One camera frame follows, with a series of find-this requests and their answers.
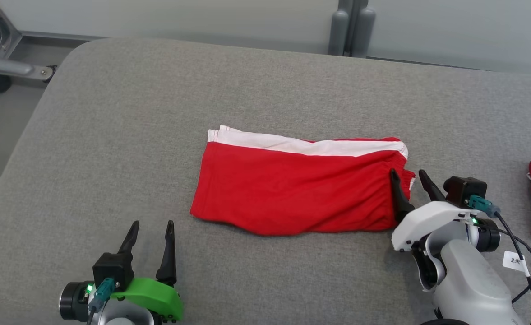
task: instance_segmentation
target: gray floor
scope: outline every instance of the gray floor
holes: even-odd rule
[[[80,41],[25,38],[11,59],[37,65],[61,64]],[[0,94],[0,176],[23,133],[46,84],[36,80],[13,78],[12,87]]]

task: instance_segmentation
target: black cable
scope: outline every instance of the black cable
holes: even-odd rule
[[[505,230],[508,232],[508,235],[510,236],[510,239],[512,239],[512,243],[514,244],[514,248],[516,249],[518,257],[520,257],[520,261],[524,261],[524,264],[526,265],[526,261],[524,260],[524,255],[522,255],[522,251],[520,251],[520,246],[517,244],[515,236],[512,233],[512,231],[510,230],[510,227],[508,226],[508,224],[506,223],[504,218],[502,218],[502,215],[499,212],[494,212],[494,215],[496,216],[496,218],[498,218],[498,220],[500,220],[500,222],[504,226]],[[526,280],[528,281],[528,286],[530,287],[530,295],[531,295],[531,278],[530,278],[530,276],[527,276]]]
[[[91,325],[92,323],[92,317],[95,315],[95,312],[97,311],[97,309],[95,307],[91,308],[91,312],[90,314],[88,315],[88,319],[87,319],[87,325]]]
[[[502,234],[509,235],[509,233],[507,231],[505,231],[505,230],[502,230],[502,229],[499,229],[499,228],[490,227],[490,226],[488,226],[486,224],[476,224],[476,226],[480,227],[480,228],[485,228],[485,229],[495,229],[495,230],[500,231]],[[524,245],[524,247],[526,247],[526,249],[528,250],[528,252],[531,255],[531,247],[530,247],[530,245],[528,245],[525,241],[521,240],[517,236],[514,236],[514,238],[517,240],[517,242],[519,242],[522,245]],[[531,285],[526,286],[526,288],[524,290],[522,290],[514,299],[512,299],[512,303],[517,302],[522,296],[524,296],[526,294],[526,292],[528,292],[528,290],[530,290],[530,286]]]

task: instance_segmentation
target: white label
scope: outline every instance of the white label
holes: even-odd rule
[[[526,276],[530,276],[530,272],[528,272],[528,267],[526,266],[526,258],[524,257],[524,259],[521,260],[519,255],[513,251],[504,252],[502,266],[524,272]]]

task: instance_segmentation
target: gray table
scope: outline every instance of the gray table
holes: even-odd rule
[[[407,168],[489,184],[531,243],[531,76],[108,39],[74,50],[0,180],[0,324],[62,321],[69,281],[92,277],[141,220],[133,269],[154,277],[176,223],[185,324],[411,325],[433,318],[416,265],[388,232],[264,238],[189,215],[206,132],[219,124],[305,139],[397,136]],[[412,202],[428,201],[419,186]],[[513,293],[526,285],[486,258]],[[515,304],[530,319],[529,297]]]

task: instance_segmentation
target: white stripe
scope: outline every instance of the white stripe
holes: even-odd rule
[[[406,159],[408,157],[406,145],[401,141],[323,140],[311,143],[280,135],[243,132],[228,128],[224,125],[219,130],[209,130],[207,142],[219,142],[220,144],[245,148],[298,153],[307,156],[359,157],[383,150],[395,150],[401,153]]]

